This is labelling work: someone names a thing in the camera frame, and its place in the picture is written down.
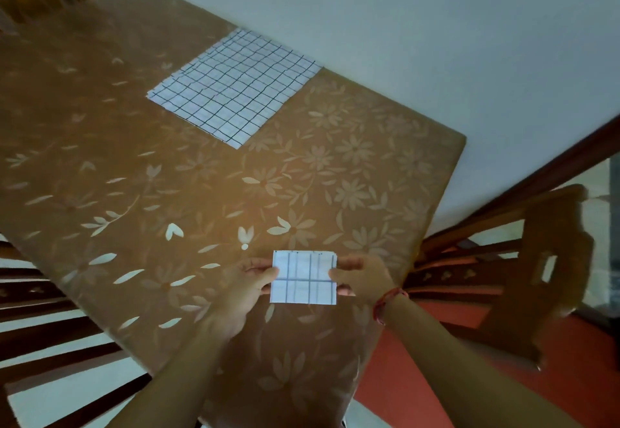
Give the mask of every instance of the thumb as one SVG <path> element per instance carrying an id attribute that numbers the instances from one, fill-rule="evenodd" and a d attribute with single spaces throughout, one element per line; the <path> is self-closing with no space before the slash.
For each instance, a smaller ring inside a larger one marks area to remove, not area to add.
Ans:
<path id="1" fill-rule="evenodd" d="M 260 275 L 256 276 L 256 286 L 261 289 L 263 286 L 271 283 L 278 277 L 280 272 L 279 268 L 271 267 L 263 271 Z"/>
<path id="2" fill-rule="evenodd" d="M 351 272 L 349 270 L 341 270 L 340 268 L 332 268 L 330 269 L 328 273 L 332 281 L 336 281 L 338 284 L 350 284 L 349 276 Z"/>

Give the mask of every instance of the table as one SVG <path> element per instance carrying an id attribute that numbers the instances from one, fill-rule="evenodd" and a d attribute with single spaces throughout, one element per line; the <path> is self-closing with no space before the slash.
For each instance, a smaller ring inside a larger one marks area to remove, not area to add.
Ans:
<path id="1" fill-rule="evenodd" d="M 0 36 L 0 231 L 150 373 L 243 257 L 371 252 L 402 280 L 465 143 L 326 69 L 239 150 L 146 99 L 234 28 L 92 0 Z M 357 298 L 262 297 L 203 418 L 336 426 L 380 333 Z"/>

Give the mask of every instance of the large grid paper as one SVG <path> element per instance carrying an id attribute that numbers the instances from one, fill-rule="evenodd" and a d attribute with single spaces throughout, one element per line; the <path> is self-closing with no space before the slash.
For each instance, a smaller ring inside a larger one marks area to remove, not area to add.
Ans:
<path id="1" fill-rule="evenodd" d="M 274 266 L 280 272 L 269 302 L 336 304 L 336 283 L 327 274 L 336 267 L 334 252 L 276 250 Z"/>
<path id="2" fill-rule="evenodd" d="M 319 69 L 297 51 L 237 29 L 146 96 L 238 149 Z"/>

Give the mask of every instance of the person's right arm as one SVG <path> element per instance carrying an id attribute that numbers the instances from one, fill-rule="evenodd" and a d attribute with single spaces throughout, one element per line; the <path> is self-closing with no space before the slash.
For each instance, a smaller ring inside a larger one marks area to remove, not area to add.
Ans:
<path id="1" fill-rule="evenodd" d="M 370 305 L 396 287 L 381 258 L 372 255 L 339 258 L 338 268 L 330 270 L 330 276 Z M 554 404 L 494 369 L 407 297 L 389 300 L 383 320 L 402 341 L 455 428 L 581 426 Z"/>

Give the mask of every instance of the paper held in hands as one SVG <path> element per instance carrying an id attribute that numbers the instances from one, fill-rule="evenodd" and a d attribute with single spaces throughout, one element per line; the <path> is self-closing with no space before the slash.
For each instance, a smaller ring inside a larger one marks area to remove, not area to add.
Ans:
<path id="1" fill-rule="evenodd" d="M 336 283 L 327 273 L 336 267 L 334 252 L 275 250 L 274 266 L 280 272 L 269 302 L 336 304 Z"/>

